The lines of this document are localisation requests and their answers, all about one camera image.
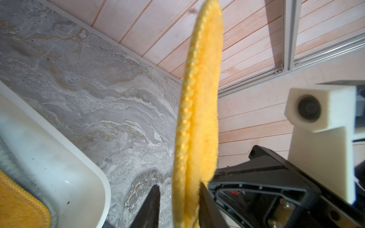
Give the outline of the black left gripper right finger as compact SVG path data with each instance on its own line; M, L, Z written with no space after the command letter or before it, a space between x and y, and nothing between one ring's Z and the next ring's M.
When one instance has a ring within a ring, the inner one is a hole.
M204 183L200 183L199 225L201 228L229 228Z

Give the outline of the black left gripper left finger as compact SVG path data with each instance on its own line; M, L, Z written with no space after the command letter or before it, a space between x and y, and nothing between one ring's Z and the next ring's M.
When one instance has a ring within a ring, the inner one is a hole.
M154 185L130 225L130 228L158 228L160 197L159 186Z

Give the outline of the yellow insole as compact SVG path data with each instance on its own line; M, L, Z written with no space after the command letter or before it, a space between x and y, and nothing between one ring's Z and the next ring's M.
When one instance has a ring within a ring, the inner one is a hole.
M176 228L199 227L200 185L207 185L216 171L222 46L220 3L205 1L188 50L177 117L172 173L172 214Z
M47 207L1 172L1 227L49 228L50 224Z

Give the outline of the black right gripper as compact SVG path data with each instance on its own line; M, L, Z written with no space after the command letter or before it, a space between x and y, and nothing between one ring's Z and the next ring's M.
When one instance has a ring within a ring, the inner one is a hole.
M362 228L365 196L348 203L273 150L218 169L208 185L217 207L242 228Z

